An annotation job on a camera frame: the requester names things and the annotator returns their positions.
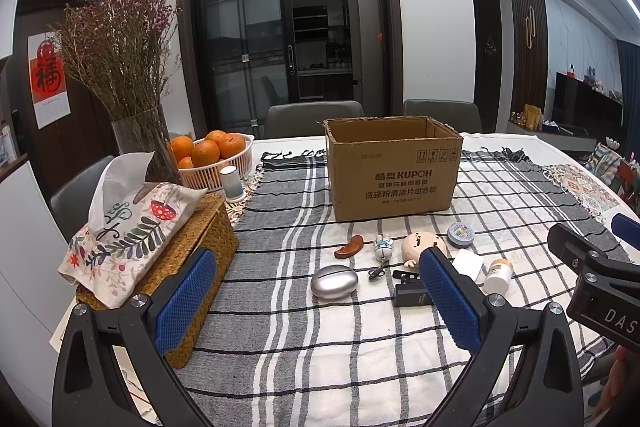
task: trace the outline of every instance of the glass vase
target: glass vase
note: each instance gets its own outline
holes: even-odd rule
[[[178,166],[170,146],[162,107],[111,123],[120,154],[152,152],[146,181],[179,184]]]

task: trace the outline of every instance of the red fu poster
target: red fu poster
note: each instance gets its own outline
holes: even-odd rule
[[[62,59],[51,33],[29,37],[29,79],[38,129],[71,113]]]

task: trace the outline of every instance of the orange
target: orange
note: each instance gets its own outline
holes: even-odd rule
[[[231,158],[244,150],[244,138],[239,134],[231,132],[226,135],[218,146],[220,147],[220,156],[223,158]]]
[[[220,145],[220,142],[223,139],[225,139],[225,137],[226,137],[226,132],[216,130],[216,131],[211,131],[209,134],[207,134],[207,136],[205,137],[205,140],[211,140],[215,142],[216,145]]]
[[[211,165],[220,159],[220,149],[211,140],[202,140],[194,147],[191,153],[191,161],[194,167]]]
[[[176,136],[171,140],[171,149],[174,150],[175,160],[179,162],[185,156],[191,155],[193,140],[188,136]]]
[[[178,169],[193,169],[191,156],[185,156],[178,162]]]

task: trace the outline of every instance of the fruit basket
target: fruit basket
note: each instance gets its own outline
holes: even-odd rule
[[[254,143],[254,137],[250,134],[237,133],[244,138],[244,150],[241,153],[231,156],[225,160],[220,160],[217,163],[207,165],[204,167],[194,167],[193,169],[178,169],[180,174],[180,181],[182,185],[189,188],[208,188],[209,190],[220,190],[222,188],[222,182],[220,181],[220,174],[218,171],[227,165],[235,165],[238,168],[240,177],[244,178],[249,172],[251,172],[254,166],[253,158],[251,155],[252,144]],[[194,145],[202,142],[204,138],[196,140]]]

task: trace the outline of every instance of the pink flowers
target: pink flowers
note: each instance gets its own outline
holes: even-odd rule
[[[113,120],[158,107],[168,81],[163,51],[178,13],[169,0],[67,6],[56,37],[65,70],[100,98]]]

